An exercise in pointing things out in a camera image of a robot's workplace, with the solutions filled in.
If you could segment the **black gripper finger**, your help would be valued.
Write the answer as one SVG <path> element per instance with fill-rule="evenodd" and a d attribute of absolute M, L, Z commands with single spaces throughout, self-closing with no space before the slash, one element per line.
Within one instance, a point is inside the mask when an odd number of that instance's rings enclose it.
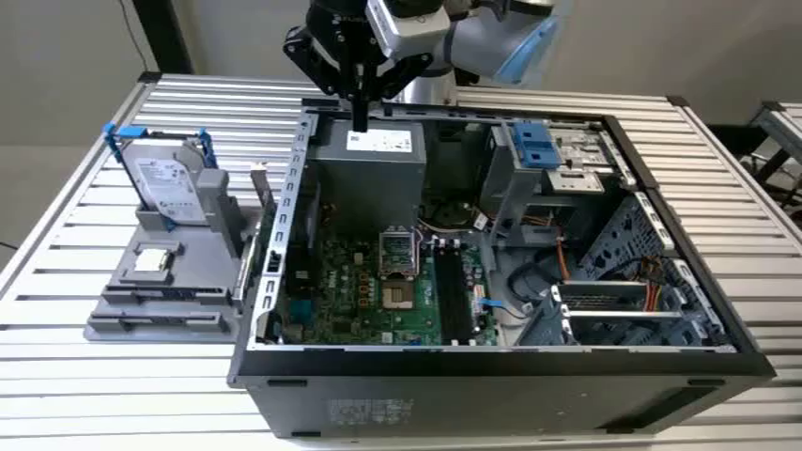
<path fill-rule="evenodd" d="M 413 80 L 422 75 L 433 62 L 430 53 L 414 54 L 402 58 L 384 73 L 380 65 L 388 58 L 380 53 L 368 57 L 361 83 L 361 131 L 368 131 L 369 106 L 372 102 L 394 98 Z"/>
<path fill-rule="evenodd" d="M 353 130 L 361 131 L 361 87 L 357 65 L 340 69 L 306 26 L 293 27 L 286 35 L 284 52 L 321 91 L 352 103 Z"/>

